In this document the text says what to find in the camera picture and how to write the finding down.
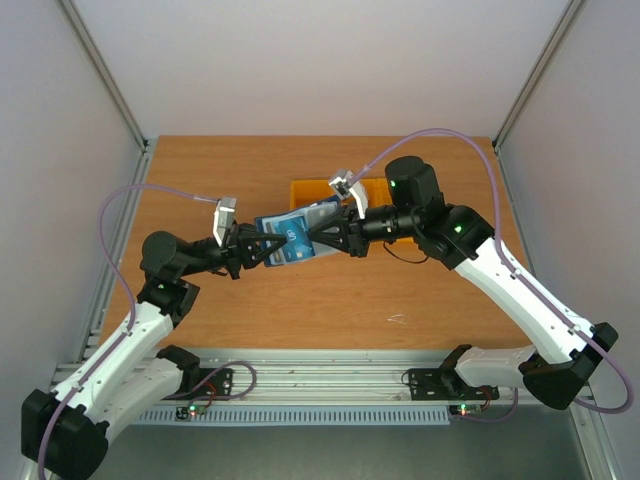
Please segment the blue credit card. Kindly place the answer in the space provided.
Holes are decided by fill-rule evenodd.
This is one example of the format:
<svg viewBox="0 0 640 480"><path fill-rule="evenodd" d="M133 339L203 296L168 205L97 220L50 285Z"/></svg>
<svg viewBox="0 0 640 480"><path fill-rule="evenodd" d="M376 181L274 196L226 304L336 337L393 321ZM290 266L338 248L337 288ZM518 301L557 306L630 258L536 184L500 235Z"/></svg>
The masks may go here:
<svg viewBox="0 0 640 480"><path fill-rule="evenodd" d="M315 248L308 236L307 221L302 214L263 217L257 222L257 226L262 232L283 234L287 237L287 243L265 261L268 267L302 262L316 256Z"/></svg>

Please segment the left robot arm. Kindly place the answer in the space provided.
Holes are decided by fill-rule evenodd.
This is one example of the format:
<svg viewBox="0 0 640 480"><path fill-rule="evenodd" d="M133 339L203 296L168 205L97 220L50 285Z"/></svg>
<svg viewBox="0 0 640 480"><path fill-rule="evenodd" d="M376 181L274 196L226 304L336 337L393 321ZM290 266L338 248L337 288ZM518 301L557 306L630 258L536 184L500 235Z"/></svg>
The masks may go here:
<svg viewBox="0 0 640 480"><path fill-rule="evenodd" d="M110 445L149 407L201 386L198 357L170 346L141 372L140 361L190 312L199 293L189 275L225 270L233 279L287 242L282 234L235 224L224 243L187 242L169 232L150 234L142 246L145 283L119 327L98 350L51 392L36 389L21 407L21 451L41 479L88 479Z"/></svg>

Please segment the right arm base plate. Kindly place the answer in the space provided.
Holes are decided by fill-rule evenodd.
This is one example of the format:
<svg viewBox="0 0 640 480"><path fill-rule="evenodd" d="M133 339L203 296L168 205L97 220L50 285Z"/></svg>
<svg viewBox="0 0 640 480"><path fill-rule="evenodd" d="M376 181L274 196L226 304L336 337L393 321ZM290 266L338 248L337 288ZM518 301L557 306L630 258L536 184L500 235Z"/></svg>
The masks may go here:
<svg viewBox="0 0 640 480"><path fill-rule="evenodd" d="M436 368L412 368L401 376L401 382L409 389L412 401L446 400L463 401L498 400L499 389L492 386L448 387Z"/></svg>

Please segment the blue card holder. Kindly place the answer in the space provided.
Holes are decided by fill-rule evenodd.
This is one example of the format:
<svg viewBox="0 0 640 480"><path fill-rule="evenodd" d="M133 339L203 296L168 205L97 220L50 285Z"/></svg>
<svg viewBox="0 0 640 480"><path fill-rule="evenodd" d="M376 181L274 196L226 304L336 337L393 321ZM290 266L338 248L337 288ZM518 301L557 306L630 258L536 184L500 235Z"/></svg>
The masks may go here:
<svg viewBox="0 0 640 480"><path fill-rule="evenodd" d="M259 232L286 237L286 243L264 261L265 266L286 266L338 253L335 248L312 241L309 230L340 206L339 198L332 196L289 212L257 217L254 225Z"/></svg>

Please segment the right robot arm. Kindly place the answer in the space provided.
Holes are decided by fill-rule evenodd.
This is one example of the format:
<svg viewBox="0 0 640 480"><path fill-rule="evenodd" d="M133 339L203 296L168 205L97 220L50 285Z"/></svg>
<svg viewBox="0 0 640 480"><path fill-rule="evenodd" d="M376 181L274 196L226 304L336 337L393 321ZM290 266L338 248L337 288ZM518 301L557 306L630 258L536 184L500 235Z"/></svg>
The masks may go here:
<svg viewBox="0 0 640 480"><path fill-rule="evenodd" d="M365 211L342 206L310 228L310 239L359 258L373 242L413 239L427 258L479 288L531 342L497 350L458 346L438 368L445 395L461 399L482 387L509 387L566 409L617 341L616 330L572 312L509 253L481 215L446 203L435 170L421 158L397 158L385 176L391 204Z"/></svg>

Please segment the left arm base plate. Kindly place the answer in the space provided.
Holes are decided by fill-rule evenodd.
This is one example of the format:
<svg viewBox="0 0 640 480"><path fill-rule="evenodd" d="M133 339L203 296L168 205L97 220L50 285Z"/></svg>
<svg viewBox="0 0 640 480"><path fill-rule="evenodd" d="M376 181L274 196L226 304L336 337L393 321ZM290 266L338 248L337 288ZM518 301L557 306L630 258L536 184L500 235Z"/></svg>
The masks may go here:
<svg viewBox="0 0 640 480"><path fill-rule="evenodd" d="M196 388L192 390L183 389L163 398L169 400L191 400L196 397L210 398L211 395L229 396L233 384L233 369L224 368L214 373L212 368L201 370Z"/></svg>

